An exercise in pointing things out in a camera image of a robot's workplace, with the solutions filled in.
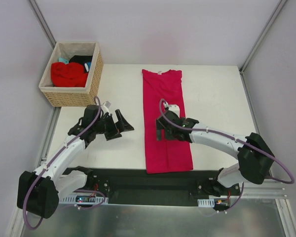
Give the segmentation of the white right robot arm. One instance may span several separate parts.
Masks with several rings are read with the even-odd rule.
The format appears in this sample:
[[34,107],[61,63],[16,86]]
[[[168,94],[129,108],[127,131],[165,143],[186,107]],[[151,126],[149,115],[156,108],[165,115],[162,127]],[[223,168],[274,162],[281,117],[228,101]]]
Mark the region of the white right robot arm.
[[214,130],[196,119],[181,118],[170,110],[156,120],[156,132],[158,141],[166,139],[201,144],[237,159],[236,164],[219,169],[215,178],[202,184],[205,192],[215,196],[225,194],[240,182],[262,184],[273,164],[269,158],[271,150],[256,133],[236,137]]

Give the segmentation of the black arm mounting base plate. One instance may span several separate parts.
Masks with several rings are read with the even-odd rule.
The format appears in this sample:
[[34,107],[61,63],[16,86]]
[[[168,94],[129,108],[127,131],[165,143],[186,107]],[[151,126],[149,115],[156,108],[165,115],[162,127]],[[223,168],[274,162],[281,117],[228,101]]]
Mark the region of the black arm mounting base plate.
[[197,206],[208,199],[210,182],[217,171],[148,174],[140,169],[76,167],[87,174],[85,188],[102,192],[109,204]]

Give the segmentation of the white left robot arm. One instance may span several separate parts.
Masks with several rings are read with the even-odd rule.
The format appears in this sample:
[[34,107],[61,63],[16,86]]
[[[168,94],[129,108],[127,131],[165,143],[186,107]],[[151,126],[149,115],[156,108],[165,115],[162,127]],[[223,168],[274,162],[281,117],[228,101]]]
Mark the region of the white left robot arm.
[[120,138],[122,132],[134,127],[115,110],[117,121],[106,105],[88,105],[78,122],[69,129],[62,145],[50,160],[34,171],[24,171],[19,177],[17,207],[40,218],[48,219],[56,211],[59,201],[75,190],[95,193],[95,180],[90,168],[78,166],[69,174],[64,172],[96,138],[103,134],[106,140]]

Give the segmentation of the wicker basket with liner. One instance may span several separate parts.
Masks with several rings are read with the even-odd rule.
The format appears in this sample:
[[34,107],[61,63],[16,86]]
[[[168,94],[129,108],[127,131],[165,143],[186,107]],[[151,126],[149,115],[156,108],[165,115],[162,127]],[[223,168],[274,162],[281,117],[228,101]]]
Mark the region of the wicker basket with liner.
[[[51,80],[51,65],[60,57],[71,59],[75,55],[92,56],[91,67],[85,87],[56,87]],[[56,43],[39,82],[39,89],[53,107],[85,107],[93,104],[98,94],[104,63],[98,42]]]

